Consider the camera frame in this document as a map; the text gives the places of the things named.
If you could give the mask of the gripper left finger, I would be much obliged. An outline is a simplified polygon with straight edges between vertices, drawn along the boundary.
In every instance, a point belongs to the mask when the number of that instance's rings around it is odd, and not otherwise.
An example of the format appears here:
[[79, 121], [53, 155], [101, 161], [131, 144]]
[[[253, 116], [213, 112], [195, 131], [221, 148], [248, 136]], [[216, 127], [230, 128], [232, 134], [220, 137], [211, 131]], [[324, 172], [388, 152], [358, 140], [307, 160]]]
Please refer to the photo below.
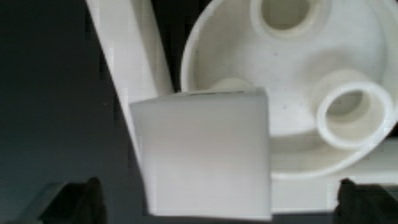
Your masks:
[[22, 212], [24, 224], [106, 224], [101, 182], [49, 184]]

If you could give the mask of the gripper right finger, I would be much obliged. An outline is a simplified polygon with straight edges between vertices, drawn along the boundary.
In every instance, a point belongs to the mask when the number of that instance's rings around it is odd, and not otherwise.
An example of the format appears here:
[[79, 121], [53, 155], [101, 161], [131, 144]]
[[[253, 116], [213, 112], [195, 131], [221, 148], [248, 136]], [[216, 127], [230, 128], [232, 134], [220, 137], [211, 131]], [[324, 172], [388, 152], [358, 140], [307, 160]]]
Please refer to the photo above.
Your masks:
[[398, 224], [398, 184], [340, 180], [332, 224]]

